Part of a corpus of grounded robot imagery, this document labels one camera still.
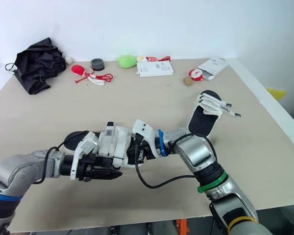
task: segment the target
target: wooden table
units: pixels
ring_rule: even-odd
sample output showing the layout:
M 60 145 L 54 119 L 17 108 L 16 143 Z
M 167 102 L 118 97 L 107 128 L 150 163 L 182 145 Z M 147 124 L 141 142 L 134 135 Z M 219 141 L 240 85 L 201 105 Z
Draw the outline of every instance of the wooden table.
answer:
M 102 131 L 108 121 L 131 127 L 141 119 L 155 130 L 185 127 L 196 97 L 213 90 L 242 114 L 223 114 L 211 134 L 219 162 L 256 209 L 294 204 L 294 144 L 256 96 L 231 69 L 212 81 L 187 87 L 187 72 L 204 60 L 174 60 L 173 76 L 139 78 L 136 67 L 106 62 L 97 75 L 112 73 L 113 82 L 97 86 L 74 83 L 71 66 L 48 83 L 51 88 L 28 95 L 12 77 L 0 92 L 0 160 L 59 144 L 75 130 Z M 85 68 L 88 62 L 79 63 Z M 141 168 L 150 184 L 189 174 L 177 155 L 148 161 Z M 17 208 L 13 232 L 77 229 L 206 216 L 209 201 L 198 194 L 194 179 L 148 189 L 134 169 L 123 168 L 112 181 L 84 183 L 69 177 L 33 185 Z

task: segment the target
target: white box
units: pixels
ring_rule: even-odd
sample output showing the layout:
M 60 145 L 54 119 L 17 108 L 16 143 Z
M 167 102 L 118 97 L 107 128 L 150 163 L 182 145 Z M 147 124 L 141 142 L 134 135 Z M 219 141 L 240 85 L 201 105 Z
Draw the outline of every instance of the white box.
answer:
M 137 73 L 140 77 L 172 75 L 173 69 L 169 61 L 138 62 Z
M 210 81 L 228 66 L 229 64 L 225 60 L 212 58 L 199 65 L 197 68 L 202 70 L 203 78 Z

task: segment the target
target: brown cork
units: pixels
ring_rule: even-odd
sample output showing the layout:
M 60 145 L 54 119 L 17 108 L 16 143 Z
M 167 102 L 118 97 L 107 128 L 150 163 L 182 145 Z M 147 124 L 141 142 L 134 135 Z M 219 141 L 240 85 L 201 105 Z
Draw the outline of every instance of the brown cork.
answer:
M 184 83 L 186 86 L 192 86 L 194 84 L 194 81 L 191 77 L 186 77 L 183 79 Z

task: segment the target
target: white wall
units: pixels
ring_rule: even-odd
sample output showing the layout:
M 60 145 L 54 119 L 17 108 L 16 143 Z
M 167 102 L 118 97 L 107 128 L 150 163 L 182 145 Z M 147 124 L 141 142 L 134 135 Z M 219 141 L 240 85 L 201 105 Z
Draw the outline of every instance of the white wall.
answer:
M 0 64 L 46 37 L 77 61 L 238 57 L 294 117 L 294 0 L 0 0 Z

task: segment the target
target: green ball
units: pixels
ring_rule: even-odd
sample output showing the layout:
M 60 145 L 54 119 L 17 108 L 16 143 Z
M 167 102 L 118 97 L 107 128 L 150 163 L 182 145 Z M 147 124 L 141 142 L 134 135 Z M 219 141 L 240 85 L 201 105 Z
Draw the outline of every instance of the green ball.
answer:
M 121 68 L 128 69 L 136 65 L 136 57 L 132 55 L 124 55 L 117 58 Z

